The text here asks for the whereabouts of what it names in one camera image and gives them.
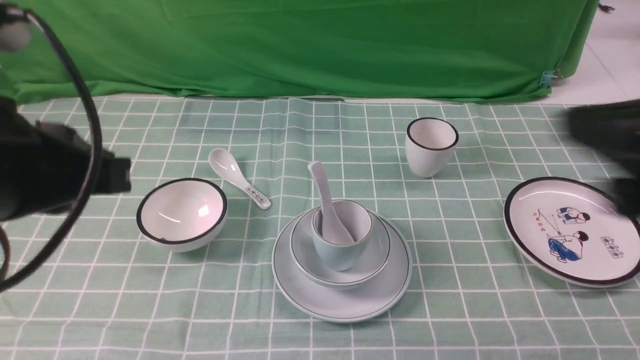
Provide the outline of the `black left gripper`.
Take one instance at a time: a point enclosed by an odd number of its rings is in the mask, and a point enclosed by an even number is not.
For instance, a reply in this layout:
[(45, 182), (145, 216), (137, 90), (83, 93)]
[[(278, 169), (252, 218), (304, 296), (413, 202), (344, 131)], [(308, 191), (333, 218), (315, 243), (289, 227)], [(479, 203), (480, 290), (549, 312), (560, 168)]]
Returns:
[(30, 123), (16, 103), (0, 104), (0, 219), (68, 212), (86, 178), (90, 145), (68, 125)]

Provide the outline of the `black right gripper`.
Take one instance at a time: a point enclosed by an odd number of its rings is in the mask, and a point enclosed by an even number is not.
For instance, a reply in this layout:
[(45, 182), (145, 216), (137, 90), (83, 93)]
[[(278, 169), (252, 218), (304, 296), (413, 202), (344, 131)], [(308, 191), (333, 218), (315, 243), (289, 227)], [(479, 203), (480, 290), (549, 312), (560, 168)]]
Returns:
[(618, 214), (640, 214), (640, 101), (579, 105), (566, 112), (574, 141), (606, 156), (628, 173), (613, 178), (611, 195)]

